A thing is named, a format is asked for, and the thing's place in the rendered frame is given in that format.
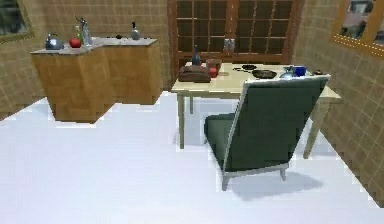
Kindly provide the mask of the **beige dining table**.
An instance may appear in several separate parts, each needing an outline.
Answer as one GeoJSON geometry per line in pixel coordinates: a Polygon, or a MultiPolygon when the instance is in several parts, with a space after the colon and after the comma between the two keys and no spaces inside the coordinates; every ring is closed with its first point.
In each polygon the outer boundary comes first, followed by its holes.
{"type": "MultiPolygon", "coordinates": [[[[193,113],[193,98],[220,98],[237,99],[242,92],[243,83],[248,79],[254,79],[251,73],[235,71],[236,64],[224,63],[220,69],[220,75],[209,83],[180,82],[177,80],[171,92],[177,95],[178,121],[179,121],[179,146],[184,148],[184,122],[185,122],[185,98],[190,99],[190,113],[193,113]]],[[[323,124],[325,115],[332,104],[342,102],[339,96],[330,87],[326,86],[321,93],[316,106],[311,114],[312,126],[303,152],[303,158],[308,159],[317,135],[323,124]]]]}

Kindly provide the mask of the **dark brown bread loaf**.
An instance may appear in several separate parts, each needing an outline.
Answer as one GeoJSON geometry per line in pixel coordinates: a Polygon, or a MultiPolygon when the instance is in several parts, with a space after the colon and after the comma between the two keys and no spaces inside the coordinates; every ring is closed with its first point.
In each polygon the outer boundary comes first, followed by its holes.
{"type": "Polygon", "coordinates": [[[180,82],[209,83],[211,76],[206,67],[191,65],[180,68],[178,80],[180,82]]]}

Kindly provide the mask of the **brown bowl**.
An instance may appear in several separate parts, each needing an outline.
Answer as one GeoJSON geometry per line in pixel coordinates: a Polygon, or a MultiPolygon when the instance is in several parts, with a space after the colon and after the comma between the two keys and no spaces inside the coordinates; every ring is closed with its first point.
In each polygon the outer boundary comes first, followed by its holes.
{"type": "Polygon", "coordinates": [[[222,61],[220,59],[207,59],[206,67],[211,68],[215,67],[217,70],[220,70],[222,61]]]}

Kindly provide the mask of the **dark blue bottle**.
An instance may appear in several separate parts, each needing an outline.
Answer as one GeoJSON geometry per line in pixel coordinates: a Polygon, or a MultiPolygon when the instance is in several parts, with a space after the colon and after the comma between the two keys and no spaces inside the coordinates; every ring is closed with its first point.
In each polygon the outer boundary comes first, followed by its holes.
{"type": "Polygon", "coordinates": [[[194,46],[194,53],[192,55],[191,61],[192,61],[193,65],[196,65],[196,66],[201,65],[201,59],[200,59],[200,55],[198,53],[198,46],[197,45],[194,46]]]}

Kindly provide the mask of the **small black pan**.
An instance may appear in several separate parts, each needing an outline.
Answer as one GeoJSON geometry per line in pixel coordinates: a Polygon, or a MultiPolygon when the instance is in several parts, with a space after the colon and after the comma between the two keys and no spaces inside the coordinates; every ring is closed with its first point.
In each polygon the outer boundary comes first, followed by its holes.
{"type": "Polygon", "coordinates": [[[257,66],[255,65],[252,65],[252,64],[244,64],[242,65],[241,67],[233,67],[233,70],[234,71],[245,71],[245,72],[248,72],[248,71],[253,71],[257,68],[257,66]]]}

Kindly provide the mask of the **black frying pan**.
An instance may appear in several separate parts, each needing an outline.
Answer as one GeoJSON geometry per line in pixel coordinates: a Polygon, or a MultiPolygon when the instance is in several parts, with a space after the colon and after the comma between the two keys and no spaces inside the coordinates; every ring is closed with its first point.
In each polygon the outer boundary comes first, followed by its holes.
{"type": "Polygon", "coordinates": [[[253,70],[252,75],[259,79],[273,79],[277,73],[271,70],[253,70]]]}

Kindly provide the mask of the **brown wooden lattice door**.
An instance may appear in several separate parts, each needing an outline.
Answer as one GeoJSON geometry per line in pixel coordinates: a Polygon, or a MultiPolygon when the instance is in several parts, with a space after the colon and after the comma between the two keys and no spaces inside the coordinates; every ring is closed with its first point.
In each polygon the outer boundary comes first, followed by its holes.
{"type": "Polygon", "coordinates": [[[305,0],[168,0],[172,78],[198,46],[203,61],[289,64],[305,0]],[[224,40],[234,39],[234,51],[224,40]]]}

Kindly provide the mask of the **wooden kitchen counter cabinet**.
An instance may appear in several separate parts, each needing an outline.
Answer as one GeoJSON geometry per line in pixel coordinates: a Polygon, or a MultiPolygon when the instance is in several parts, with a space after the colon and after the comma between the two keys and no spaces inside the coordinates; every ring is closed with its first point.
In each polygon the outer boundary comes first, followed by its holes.
{"type": "Polygon", "coordinates": [[[153,105],[162,93],[156,39],[97,38],[31,57],[57,121],[94,123],[116,103],[153,105]]]}

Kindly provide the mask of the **silver kettle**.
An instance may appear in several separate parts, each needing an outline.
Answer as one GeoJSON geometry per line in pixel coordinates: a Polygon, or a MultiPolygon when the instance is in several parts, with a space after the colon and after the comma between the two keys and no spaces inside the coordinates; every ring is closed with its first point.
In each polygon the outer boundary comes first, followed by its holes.
{"type": "Polygon", "coordinates": [[[64,42],[61,41],[57,34],[49,33],[45,40],[46,50],[60,50],[64,48],[64,42]]]}

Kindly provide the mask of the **wood framed window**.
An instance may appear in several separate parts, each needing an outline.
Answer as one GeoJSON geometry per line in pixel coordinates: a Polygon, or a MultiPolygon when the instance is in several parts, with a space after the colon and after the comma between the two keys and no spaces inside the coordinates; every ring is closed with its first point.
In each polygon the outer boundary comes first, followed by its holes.
{"type": "Polygon", "coordinates": [[[34,36],[24,0],[0,0],[0,44],[34,36]]]}
{"type": "Polygon", "coordinates": [[[330,40],[384,60],[384,0],[341,0],[330,40]]]}

